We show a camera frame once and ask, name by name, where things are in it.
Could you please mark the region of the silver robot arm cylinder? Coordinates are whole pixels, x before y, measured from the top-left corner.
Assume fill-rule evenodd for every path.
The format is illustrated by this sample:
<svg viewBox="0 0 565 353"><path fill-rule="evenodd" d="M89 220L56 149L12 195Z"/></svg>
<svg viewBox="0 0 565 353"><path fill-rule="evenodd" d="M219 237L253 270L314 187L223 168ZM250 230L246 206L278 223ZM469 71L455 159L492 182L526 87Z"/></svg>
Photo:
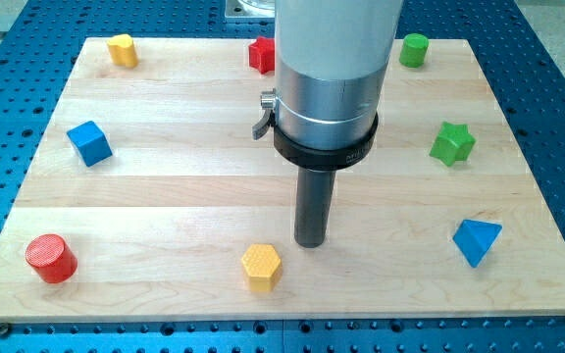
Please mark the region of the silver robot arm cylinder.
<svg viewBox="0 0 565 353"><path fill-rule="evenodd" d="M368 134L402 4L276 1L276 119L288 138L335 150Z"/></svg>

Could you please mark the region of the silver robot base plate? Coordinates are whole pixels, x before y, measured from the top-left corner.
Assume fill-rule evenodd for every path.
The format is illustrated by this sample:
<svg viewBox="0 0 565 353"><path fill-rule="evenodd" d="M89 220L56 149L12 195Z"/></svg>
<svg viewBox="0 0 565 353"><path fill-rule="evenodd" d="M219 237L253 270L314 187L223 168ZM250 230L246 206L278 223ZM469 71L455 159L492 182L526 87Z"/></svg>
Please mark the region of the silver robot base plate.
<svg viewBox="0 0 565 353"><path fill-rule="evenodd" d="M227 18L271 19L274 15L274 0L226 0L225 16Z"/></svg>

